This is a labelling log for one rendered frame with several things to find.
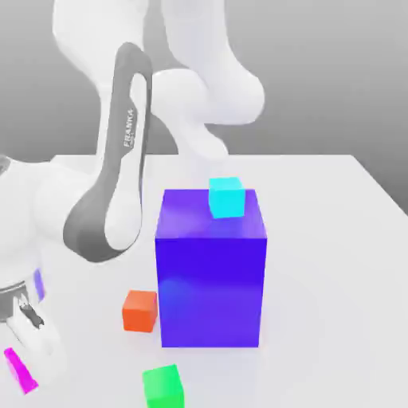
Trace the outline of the small orange cube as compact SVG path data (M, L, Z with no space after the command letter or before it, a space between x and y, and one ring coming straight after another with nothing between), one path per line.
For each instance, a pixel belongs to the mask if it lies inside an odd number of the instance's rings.
M130 290L122 307L123 326L129 332L152 332L158 315L154 291Z

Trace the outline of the large blue box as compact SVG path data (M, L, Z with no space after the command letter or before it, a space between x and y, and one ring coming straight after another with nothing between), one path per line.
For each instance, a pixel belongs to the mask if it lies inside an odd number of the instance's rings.
M163 347L257 347L267 233L254 190L213 218L208 190L166 189L155 233Z

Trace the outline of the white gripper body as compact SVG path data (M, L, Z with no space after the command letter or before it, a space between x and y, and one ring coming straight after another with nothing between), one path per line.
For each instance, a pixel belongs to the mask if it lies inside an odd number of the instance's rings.
M39 383L53 383L67 371L68 360L56 325L45 314L41 318L39 328L24 315L9 318L6 325L23 346L21 357L31 375Z

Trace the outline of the small green cube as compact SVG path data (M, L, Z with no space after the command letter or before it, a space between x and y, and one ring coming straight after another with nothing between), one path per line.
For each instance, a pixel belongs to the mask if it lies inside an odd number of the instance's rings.
M185 395L176 364L144 371L147 408L185 408Z

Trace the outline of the small cyan cube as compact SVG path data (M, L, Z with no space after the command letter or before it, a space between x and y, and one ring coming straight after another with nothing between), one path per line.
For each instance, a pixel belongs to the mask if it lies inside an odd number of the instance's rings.
M240 218L245 214L245 188L238 177L211 178L209 206L213 218Z

